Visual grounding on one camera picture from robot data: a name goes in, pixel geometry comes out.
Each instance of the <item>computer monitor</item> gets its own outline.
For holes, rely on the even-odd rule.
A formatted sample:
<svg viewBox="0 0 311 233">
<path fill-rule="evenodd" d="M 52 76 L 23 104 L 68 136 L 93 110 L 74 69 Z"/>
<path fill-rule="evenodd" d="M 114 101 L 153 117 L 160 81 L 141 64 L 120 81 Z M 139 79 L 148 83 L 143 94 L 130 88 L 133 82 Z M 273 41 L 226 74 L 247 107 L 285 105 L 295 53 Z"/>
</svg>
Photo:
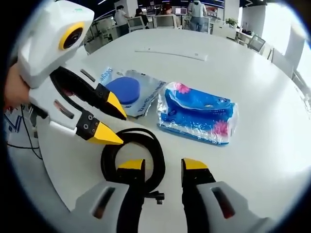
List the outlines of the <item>computer monitor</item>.
<svg viewBox="0 0 311 233">
<path fill-rule="evenodd" d="M 156 14 L 156 10 L 155 9 L 147 10 L 147 15 L 148 16 L 154 16 L 155 14 Z"/>
<path fill-rule="evenodd" d="M 180 9 L 180 14 L 181 15 L 186 15 L 187 14 L 187 9 L 186 8 L 181 8 Z"/>
<path fill-rule="evenodd" d="M 181 8 L 175 8 L 175 14 L 180 15 L 181 14 Z"/>
<path fill-rule="evenodd" d="M 129 23 L 130 27 L 138 27 L 138 26 L 142 25 L 140 17 L 130 18 L 130 19 L 128 19 L 128 23 Z"/>
</svg>

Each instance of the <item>office chair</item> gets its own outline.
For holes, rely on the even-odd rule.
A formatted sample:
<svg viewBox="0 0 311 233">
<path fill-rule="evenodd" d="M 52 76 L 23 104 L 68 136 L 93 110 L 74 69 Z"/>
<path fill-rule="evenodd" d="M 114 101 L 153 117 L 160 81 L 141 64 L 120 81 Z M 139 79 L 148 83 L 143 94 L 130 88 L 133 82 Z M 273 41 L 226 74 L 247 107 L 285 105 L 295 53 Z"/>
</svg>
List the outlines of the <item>office chair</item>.
<svg viewBox="0 0 311 233">
<path fill-rule="evenodd" d="M 275 48 L 273 48 L 271 62 L 282 70 L 290 79 L 293 78 L 294 66 Z"/>
<path fill-rule="evenodd" d="M 208 34 L 210 34 L 210 20 L 211 17 L 204 17 L 204 25 L 203 25 L 203 32 L 207 32 Z"/>
<path fill-rule="evenodd" d="M 250 42 L 247 44 L 247 47 L 251 50 L 254 50 L 260 53 L 265 43 L 266 41 L 264 39 L 260 38 L 257 35 L 254 35 L 253 38 L 250 40 Z"/>
<path fill-rule="evenodd" d="M 177 27 L 176 15 L 159 15 L 154 16 L 154 26 L 155 28 L 174 28 L 181 29 L 182 26 Z"/>
<path fill-rule="evenodd" d="M 134 18 L 128 18 L 127 24 L 129 27 L 129 32 L 146 29 L 146 26 L 140 16 L 134 17 Z"/>
<path fill-rule="evenodd" d="M 292 81 L 296 84 L 299 90 L 302 92 L 304 97 L 308 97 L 308 102 L 311 105 L 311 88 L 308 87 L 300 73 L 295 70 L 293 71 L 293 78 Z"/>
</svg>

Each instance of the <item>camera lens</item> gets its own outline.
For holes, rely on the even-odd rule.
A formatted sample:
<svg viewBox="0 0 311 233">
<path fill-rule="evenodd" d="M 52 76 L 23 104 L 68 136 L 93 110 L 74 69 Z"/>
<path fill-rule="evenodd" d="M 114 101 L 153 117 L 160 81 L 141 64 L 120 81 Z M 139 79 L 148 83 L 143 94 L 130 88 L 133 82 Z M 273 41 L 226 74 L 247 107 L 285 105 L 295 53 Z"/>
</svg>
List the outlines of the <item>camera lens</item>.
<svg viewBox="0 0 311 233">
<path fill-rule="evenodd" d="M 64 49 L 68 49 L 74 43 L 76 43 L 77 40 L 80 38 L 82 31 L 83 31 L 83 28 L 77 28 L 72 33 L 70 33 L 70 35 L 67 37 L 67 39 L 64 42 Z"/>
</svg>

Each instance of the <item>desk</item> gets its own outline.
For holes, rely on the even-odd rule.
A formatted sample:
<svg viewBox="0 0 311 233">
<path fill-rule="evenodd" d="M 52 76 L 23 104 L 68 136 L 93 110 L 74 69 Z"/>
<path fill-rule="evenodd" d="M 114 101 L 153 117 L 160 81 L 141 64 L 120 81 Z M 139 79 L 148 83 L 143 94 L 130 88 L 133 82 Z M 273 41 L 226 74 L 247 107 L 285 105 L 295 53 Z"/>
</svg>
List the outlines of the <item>desk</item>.
<svg viewBox="0 0 311 233">
<path fill-rule="evenodd" d="M 203 62 L 135 52 L 136 48 L 157 46 L 206 53 L 208 58 Z M 82 62 L 97 77 L 107 66 L 135 69 L 167 82 L 180 81 L 230 98 L 239 105 L 236 133 L 229 145 L 217 147 L 160 131 L 154 106 L 149 115 L 132 122 L 106 116 L 80 102 L 113 130 L 140 124 L 154 132 L 162 145 L 166 174 L 157 190 L 164 191 L 166 199 L 163 206 L 145 200 L 139 232 L 187 232 L 181 203 L 183 157 L 206 163 L 216 180 L 227 182 L 248 199 L 250 210 L 276 220 L 292 207 L 309 181 L 308 114 L 294 83 L 259 54 L 206 33 L 150 29 L 118 38 Z M 37 127 L 46 170 L 60 198 L 71 210 L 80 195 L 103 179 L 99 166 L 103 146 L 54 132 L 46 120 L 39 120 Z M 118 154 L 117 164 L 140 155 L 150 160 L 145 149 L 127 145 Z"/>
<path fill-rule="evenodd" d="M 240 39 L 242 41 L 244 41 L 246 44 L 248 44 L 249 41 L 253 38 L 252 35 L 248 35 L 248 34 L 242 33 L 242 32 L 240 32 L 239 29 L 237 29 L 237 34 L 240 35 Z"/>
</svg>

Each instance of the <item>black wire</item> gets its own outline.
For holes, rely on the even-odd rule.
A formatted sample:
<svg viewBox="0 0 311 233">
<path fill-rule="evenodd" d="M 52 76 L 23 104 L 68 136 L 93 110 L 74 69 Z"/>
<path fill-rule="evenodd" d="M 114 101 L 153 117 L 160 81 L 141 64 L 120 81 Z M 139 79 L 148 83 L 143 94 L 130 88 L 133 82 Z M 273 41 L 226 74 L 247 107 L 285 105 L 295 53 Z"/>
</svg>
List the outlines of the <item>black wire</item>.
<svg viewBox="0 0 311 233">
<path fill-rule="evenodd" d="M 29 150 L 31 150 L 31 149 L 34 149 L 34 150 L 36 150 L 36 149 L 39 149 L 39 147 L 20 147 L 20 146 L 15 146 L 15 145 L 12 145 L 12 144 L 9 144 L 9 143 L 7 143 L 7 145 L 8 146 L 10 146 L 10 147 L 14 147 L 14 148 L 19 148 L 19 149 L 29 149 Z"/>
<path fill-rule="evenodd" d="M 33 143 L 31 142 L 31 138 L 30 138 L 30 135 L 29 135 L 29 132 L 28 132 L 28 129 L 27 129 L 27 126 L 26 126 L 26 122 L 25 122 L 25 117 L 24 117 L 24 112 L 23 112 L 23 105 L 20 105 L 20 110 L 21 110 L 21 116 L 23 118 L 23 122 L 24 122 L 24 126 L 25 126 L 25 129 L 26 129 L 26 132 L 27 132 L 27 135 L 28 135 L 28 138 L 29 138 L 29 142 L 30 142 L 30 149 L 33 151 L 33 153 L 41 160 L 42 157 L 40 157 L 39 155 L 37 155 L 37 153 L 35 152 L 35 148 L 33 147 Z"/>
<path fill-rule="evenodd" d="M 150 136 L 141 133 L 130 133 L 132 131 L 145 132 Z M 105 179 L 111 182 L 115 182 L 118 180 L 115 165 L 117 153 L 127 143 L 136 142 L 143 145 L 152 156 L 154 169 L 151 177 L 145 182 L 144 188 L 146 197 L 149 197 L 150 195 L 152 196 L 152 194 L 154 193 L 150 192 L 161 183 L 165 174 L 165 162 L 160 142 L 152 132 L 143 128 L 131 128 L 121 130 L 117 132 L 116 135 L 120 137 L 124 141 L 124 143 L 122 145 L 106 145 L 104 147 L 101 156 L 101 169 Z"/>
</svg>

